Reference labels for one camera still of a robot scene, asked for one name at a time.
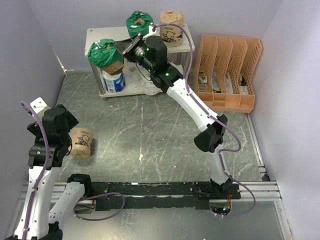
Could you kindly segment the blue paper roll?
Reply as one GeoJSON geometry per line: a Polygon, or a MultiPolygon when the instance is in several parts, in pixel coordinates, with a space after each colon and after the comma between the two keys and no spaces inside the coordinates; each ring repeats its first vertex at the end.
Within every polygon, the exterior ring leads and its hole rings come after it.
{"type": "Polygon", "coordinates": [[[116,75],[111,75],[106,71],[103,71],[102,78],[109,93],[118,93],[125,88],[125,80],[122,72],[116,75]]]}

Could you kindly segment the white unwrapped loose-end roll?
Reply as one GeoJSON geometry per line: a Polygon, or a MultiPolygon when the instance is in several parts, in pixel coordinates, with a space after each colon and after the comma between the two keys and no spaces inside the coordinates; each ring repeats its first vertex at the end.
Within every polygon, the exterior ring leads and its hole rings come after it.
{"type": "Polygon", "coordinates": [[[174,63],[171,62],[171,65],[172,65],[173,67],[175,67],[175,68],[183,75],[184,70],[183,70],[183,67],[182,67],[181,64],[176,65],[176,64],[174,64],[174,63]]]}

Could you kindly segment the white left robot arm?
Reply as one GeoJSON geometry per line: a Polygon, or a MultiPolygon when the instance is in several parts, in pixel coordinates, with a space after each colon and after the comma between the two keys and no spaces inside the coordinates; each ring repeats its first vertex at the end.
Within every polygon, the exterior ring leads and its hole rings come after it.
{"type": "Polygon", "coordinates": [[[35,137],[28,151],[28,186],[19,223],[10,240],[61,240],[63,224],[79,200],[93,196],[88,174],[72,174],[62,195],[51,205],[63,159],[73,147],[70,131],[79,121],[63,104],[49,107],[42,99],[22,101],[34,118],[27,130],[35,137]]]}

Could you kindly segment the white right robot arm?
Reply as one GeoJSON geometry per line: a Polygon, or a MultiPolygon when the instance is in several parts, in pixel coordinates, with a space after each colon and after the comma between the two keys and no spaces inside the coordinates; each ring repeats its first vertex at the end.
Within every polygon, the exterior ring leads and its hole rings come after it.
{"type": "Polygon", "coordinates": [[[200,133],[194,144],[207,156],[213,195],[223,199],[233,183],[222,155],[227,117],[212,111],[193,92],[180,71],[168,62],[167,47],[161,37],[143,38],[138,34],[116,41],[114,47],[126,60],[147,70],[152,83],[174,99],[195,122],[200,133]]]}

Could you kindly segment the green paper roll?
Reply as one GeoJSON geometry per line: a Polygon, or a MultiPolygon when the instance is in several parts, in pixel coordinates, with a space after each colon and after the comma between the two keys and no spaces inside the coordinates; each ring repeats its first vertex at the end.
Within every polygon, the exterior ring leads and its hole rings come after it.
{"type": "Polygon", "coordinates": [[[138,33],[147,35],[149,26],[154,22],[152,16],[144,11],[135,10],[127,19],[126,27],[129,36],[132,38],[138,33]]]}

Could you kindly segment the green torn roll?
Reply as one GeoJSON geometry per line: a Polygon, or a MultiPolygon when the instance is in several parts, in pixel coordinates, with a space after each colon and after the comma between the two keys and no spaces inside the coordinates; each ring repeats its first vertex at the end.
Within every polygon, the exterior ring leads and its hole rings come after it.
{"type": "Polygon", "coordinates": [[[122,72],[124,57],[116,49],[115,41],[104,38],[92,43],[87,58],[96,67],[114,76],[122,72]]]}

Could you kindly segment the white floral roll front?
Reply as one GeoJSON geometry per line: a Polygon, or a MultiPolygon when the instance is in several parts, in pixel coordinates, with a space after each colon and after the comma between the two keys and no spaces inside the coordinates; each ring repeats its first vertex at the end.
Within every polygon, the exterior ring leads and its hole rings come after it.
{"type": "Polygon", "coordinates": [[[131,90],[141,89],[141,74],[134,63],[126,62],[122,72],[126,87],[131,90]]]}

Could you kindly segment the brown cartoon paper roll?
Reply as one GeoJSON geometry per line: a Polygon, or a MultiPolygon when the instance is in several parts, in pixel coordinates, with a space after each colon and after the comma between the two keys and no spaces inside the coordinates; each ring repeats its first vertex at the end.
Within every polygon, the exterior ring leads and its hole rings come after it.
{"type": "MultiPolygon", "coordinates": [[[[171,23],[184,27],[184,14],[178,10],[165,10],[160,14],[160,23],[171,23]]],[[[178,47],[183,41],[183,31],[172,25],[160,27],[160,36],[168,48],[178,47]]]]}

